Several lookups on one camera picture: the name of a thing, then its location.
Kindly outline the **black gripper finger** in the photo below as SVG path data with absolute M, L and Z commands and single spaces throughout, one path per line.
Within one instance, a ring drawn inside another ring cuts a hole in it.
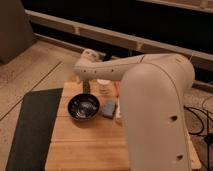
M 83 80 L 83 93 L 90 93 L 90 84 L 88 80 Z

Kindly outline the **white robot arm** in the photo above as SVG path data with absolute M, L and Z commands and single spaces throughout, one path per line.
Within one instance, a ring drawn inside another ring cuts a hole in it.
M 131 171 L 192 171 L 183 96 L 195 79 L 180 54 L 144 54 L 101 62 L 86 49 L 74 66 L 83 79 L 118 80 Z

